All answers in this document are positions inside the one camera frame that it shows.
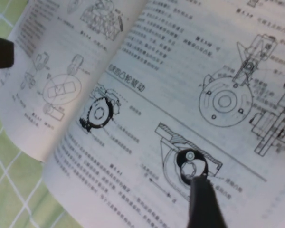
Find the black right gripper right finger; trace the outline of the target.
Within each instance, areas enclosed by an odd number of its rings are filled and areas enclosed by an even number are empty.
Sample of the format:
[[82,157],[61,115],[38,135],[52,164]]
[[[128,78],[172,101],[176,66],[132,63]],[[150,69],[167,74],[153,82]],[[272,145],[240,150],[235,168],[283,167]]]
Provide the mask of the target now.
[[191,181],[189,221],[187,227],[227,227],[213,185],[204,176],[194,177]]

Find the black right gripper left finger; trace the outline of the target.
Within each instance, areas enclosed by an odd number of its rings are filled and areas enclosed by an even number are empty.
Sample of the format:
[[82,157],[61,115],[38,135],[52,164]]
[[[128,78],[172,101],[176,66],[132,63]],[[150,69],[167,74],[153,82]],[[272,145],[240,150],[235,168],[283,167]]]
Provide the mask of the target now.
[[0,38],[0,69],[10,68],[14,65],[14,43]]

